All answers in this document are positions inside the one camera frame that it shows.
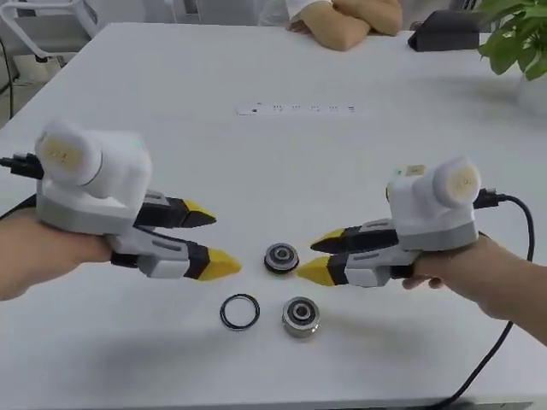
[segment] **person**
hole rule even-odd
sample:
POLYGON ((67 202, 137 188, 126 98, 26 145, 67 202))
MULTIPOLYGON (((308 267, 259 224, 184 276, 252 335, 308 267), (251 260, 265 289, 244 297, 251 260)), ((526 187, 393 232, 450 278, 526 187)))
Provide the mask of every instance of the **person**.
MULTIPOLYGON (((86 262, 106 262, 111 249, 102 237, 59 231, 26 209, 0 220, 0 300, 59 278, 86 262)), ((510 253, 488 237, 450 252, 424 254, 406 289, 429 283, 448 287, 494 319, 511 320, 547 345, 547 268, 510 253)))
POLYGON ((396 35, 402 21, 398 0, 268 0, 258 24, 311 33, 328 49, 346 51, 371 31, 396 35))

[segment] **gripper jaw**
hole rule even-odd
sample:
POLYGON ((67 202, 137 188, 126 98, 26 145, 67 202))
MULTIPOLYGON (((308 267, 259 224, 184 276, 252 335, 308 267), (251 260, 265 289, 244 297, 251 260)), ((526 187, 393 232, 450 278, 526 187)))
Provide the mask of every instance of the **gripper jaw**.
POLYGON ((171 229, 195 228, 215 222, 216 218, 194 201, 170 198, 161 192, 148 190, 135 225, 171 229))
POLYGON ((149 278, 190 278, 209 281, 239 272, 241 265, 220 249, 168 237, 149 227, 133 227, 128 233, 108 236, 114 253, 112 263, 138 268, 149 278))
POLYGON ((385 286, 391 278, 410 278, 420 254, 401 249, 390 219, 332 231, 311 248, 332 255, 302 265, 297 276, 325 286, 371 288, 385 286))

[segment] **power strip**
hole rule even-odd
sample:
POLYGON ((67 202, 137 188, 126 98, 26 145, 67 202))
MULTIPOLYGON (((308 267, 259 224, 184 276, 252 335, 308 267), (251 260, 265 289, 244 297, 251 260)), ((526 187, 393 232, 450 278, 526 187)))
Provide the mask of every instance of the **power strip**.
POLYGON ((286 116, 286 115, 357 115, 359 110, 353 105, 308 105, 308 104, 266 104, 238 107, 238 115, 286 116))

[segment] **yellow label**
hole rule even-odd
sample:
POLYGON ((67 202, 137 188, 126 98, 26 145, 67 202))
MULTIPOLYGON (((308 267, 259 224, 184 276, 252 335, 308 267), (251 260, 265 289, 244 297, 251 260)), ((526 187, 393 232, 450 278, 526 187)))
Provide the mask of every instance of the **yellow label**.
POLYGON ((414 177, 423 175, 426 172, 426 167, 424 165, 410 165, 407 167, 406 176, 414 177))
POLYGON ((461 167, 450 175, 448 179, 448 192, 454 198, 468 197, 477 189, 475 171, 470 166, 461 167))
POLYGON ((50 161, 57 162, 71 172, 75 172, 82 161, 80 149, 55 136, 48 136, 44 139, 43 156, 50 161))

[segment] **finger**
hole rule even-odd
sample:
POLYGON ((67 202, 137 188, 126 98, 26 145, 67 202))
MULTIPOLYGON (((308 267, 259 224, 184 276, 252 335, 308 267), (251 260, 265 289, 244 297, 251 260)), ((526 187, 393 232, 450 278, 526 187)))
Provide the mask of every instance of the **finger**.
POLYGON ((433 278, 429 280, 429 287, 431 289, 441 289, 443 286, 443 281, 439 278, 433 278))
POLYGON ((404 279, 403 288, 406 290, 412 290, 427 281, 427 278, 416 276, 410 279, 404 279))

